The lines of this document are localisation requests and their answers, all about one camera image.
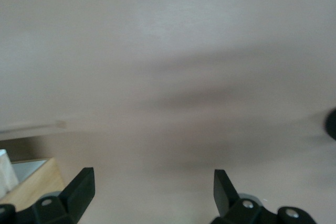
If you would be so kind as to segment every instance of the white surface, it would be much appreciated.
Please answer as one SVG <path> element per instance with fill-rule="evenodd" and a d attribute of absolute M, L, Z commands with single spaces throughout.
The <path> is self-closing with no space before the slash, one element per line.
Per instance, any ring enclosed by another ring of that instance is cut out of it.
<path fill-rule="evenodd" d="M 335 0 L 0 4 L 0 125 L 74 119 L 38 148 L 96 168 L 83 224 L 208 223 L 215 168 L 334 223 Z"/>
<path fill-rule="evenodd" d="M 0 141 L 45 134 L 64 133 L 67 131 L 68 129 L 59 128 L 54 125 L 48 127 L 39 126 L 39 124 L 34 124 L 29 127 L 22 127 L 22 124 L 12 125 L 11 127 L 7 126 L 0 129 Z"/>
<path fill-rule="evenodd" d="M 23 182 L 26 178 L 33 174 L 33 172 L 39 169 L 45 162 L 46 160 L 41 160 L 13 164 L 13 169 L 19 180 L 19 183 Z"/>
<path fill-rule="evenodd" d="M 0 198 L 19 184 L 6 150 L 0 150 Z"/>

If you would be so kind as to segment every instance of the black plastic part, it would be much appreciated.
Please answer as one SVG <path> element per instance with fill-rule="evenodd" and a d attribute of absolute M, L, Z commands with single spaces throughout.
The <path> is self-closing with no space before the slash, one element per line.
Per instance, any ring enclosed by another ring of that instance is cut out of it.
<path fill-rule="evenodd" d="M 95 195 L 93 168 L 84 168 L 60 193 L 67 213 L 77 223 Z"/>
<path fill-rule="evenodd" d="M 245 207 L 243 205 L 244 201 L 251 202 L 253 206 L 251 208 Z M 254 224 L 260 213 L 261 207 L 259 207 L 255 201 L 250 199 L 240 199 L 231 207 L 223 219 L 226 220 L 227 223 Z"/>
<path fill-rule="evenodd" d="M 235 187 L 224 170 L 215 170 L 214 198 L 221 217 L 240 199 Z"/>
<path fill-rule="evenodd" d="M 0 214 L 0 223 L 13 223 L 15 216 L 15 206 L 11 204 L 0 205 L 2 213 Z"/>
<path fill-rule="evenodd" d="M 95 195 L 94 184 L 93 168 L 84 168 L 58 197 L 44 197 L 20 212 L 0 205 L 0 224 L 76 224 Z"/>
<path fill-rule="evenodd" d="M 287 209 L 294 210 L 298 213 L 299 217 L 294 218 L 289 216 L 286 214 Z M 285 224 L 316 224 L 316 222 L 308 213 L 296 207 L 281 207 L 278 210 L 278 216 Z"/>
<path fill-rule="evenodd" d="M 331 111 L 324 122 L 324 129 L 327 134 L 336 140 L 336 109 Z"/>
<path fill-rule="evenodd" d="M 295 207 L 282 207 L 273 214 L 252 199 L 240 199 L 224 170 L 215 170 L 214 197 L 220 217 L 211 224 L 316 224 L 308 213 Z M 291 217 L 287 209 L 298 217 Z"/>

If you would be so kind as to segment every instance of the wooden block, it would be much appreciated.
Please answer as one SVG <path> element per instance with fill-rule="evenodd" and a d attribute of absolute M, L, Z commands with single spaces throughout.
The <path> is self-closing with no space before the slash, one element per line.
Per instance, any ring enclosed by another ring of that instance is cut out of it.
<path fill-rule="evenodd" d="M 0 198 L 19 184 L 6 150 L 0 150 Z"/>
<path fill-rule="evenodd" d="M 22 183 L 0 200 L 0 204 L 13 204 L 21 211 L 34 204 L 41 196 L 62 191 L 64 182 L 54 158 L 48 159 Z"/>

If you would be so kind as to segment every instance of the metal screw head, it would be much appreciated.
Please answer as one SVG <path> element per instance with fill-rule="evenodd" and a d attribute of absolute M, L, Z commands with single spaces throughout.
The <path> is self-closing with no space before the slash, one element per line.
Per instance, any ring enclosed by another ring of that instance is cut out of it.
<path fill-rule="evenodd" d="M 293 209 L 286 209 L 286 214 L 292 218 L 299 218 L 299 214 Z"/>
<path fill-rule="evenodd" d="M 243 201 L 243 206 L 246 208 L 253 208 L 253 203 L 249 200 L 244 200 Z"/>
<path fill-rule="evenodd" d="M 49 204 L 52 203 L 52 200 L 51 199 L 45 199 L 44 201 L 42 201 L 41 205 L 42 206 L 48 206 Z"/>

